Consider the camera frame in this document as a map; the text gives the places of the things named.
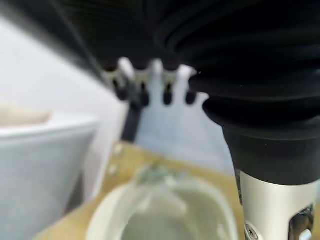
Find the wooden surface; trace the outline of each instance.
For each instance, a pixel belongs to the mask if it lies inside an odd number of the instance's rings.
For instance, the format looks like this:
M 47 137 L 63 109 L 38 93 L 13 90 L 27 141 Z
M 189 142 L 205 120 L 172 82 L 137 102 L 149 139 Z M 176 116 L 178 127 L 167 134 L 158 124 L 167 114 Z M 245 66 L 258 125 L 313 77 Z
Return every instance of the wooden surface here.
M 158 163 L 171 169 L 186 171 L 198 176 L 219 188 L 227 197 L 237 220 L 239 240 L 244 237 L 244 215 L 239 203 L 238 190 L 234 177 L 208 171 L 177 160 L 168 159 L 128 143 L 119 143 L 115 146 L 111 156 L 103 186 L 99 196 L 90 203 L 75 210 L 51 228 L 36 236 L 35 240 L 85 240 L 90 220 L 105 196 L 115 187 L 132 179 L 136 170 L 141 166 Z M 313 240 L 320 240 L 320 208 L 316 211 Z

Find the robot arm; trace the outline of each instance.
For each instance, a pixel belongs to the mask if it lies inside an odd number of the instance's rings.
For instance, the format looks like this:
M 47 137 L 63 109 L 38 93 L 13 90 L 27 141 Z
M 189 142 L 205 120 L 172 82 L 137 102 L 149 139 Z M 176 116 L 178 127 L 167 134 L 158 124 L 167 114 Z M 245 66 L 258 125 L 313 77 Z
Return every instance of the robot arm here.
M 195 68 L 190 89 L 209 95 L 203 110 L 222 126 L 246 238 L 311 239 L 320 179 L 320 1 L 55 2 L 105 71 L 114 72 L 120 57 L 140 72 L 154 58 L 170 71 Z M 110 85 L 126 86 L 120 72 L 113 76 L 120 82 Z

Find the metal screw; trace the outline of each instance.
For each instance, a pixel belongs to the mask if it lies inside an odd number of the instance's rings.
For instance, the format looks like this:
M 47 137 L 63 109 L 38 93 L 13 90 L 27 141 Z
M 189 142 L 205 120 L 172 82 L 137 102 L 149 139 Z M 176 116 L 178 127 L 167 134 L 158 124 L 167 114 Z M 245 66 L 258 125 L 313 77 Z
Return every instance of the metal screw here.
M 118 167 L 115 164 L 113 164 L 109 167 L 108 172 L 110 176 L 115 176 L 118 173 Z
M 245 225 L 245 234 L 247 235 L 249 240 L 258 240 L 259 239 L 255 230 L 253 230 L 253 228 L 251 226 L 249 226 L 248 224 Z
M 122 144 L 118 144 L 117 146 L 115 146 L 113 150 L 113 153 L 118 157 L 120 157 L 123 152 L 124 152 L 124 147 L 122 146 Z

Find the white wall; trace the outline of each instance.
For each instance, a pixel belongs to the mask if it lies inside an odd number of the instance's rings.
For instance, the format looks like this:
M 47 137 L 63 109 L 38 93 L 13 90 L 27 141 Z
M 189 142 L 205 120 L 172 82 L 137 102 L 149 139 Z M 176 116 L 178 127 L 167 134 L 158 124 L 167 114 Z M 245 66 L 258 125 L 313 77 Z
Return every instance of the white wall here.
M 128 106 L 61 56 L 0 17 L 0 101 L 98 116 L 101 125 L 84 168 L 84 193 L 97 193 Z

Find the silver metal cylinder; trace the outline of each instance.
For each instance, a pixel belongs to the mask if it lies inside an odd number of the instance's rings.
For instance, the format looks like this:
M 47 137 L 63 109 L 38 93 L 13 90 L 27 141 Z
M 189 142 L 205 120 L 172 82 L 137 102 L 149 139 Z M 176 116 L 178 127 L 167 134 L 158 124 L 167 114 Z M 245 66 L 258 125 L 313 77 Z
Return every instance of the silver metal cylinder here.
M 315 204 L 320 183 L 285 186 L 239 176 L 248 240 L 288 240 L 292 218 Z

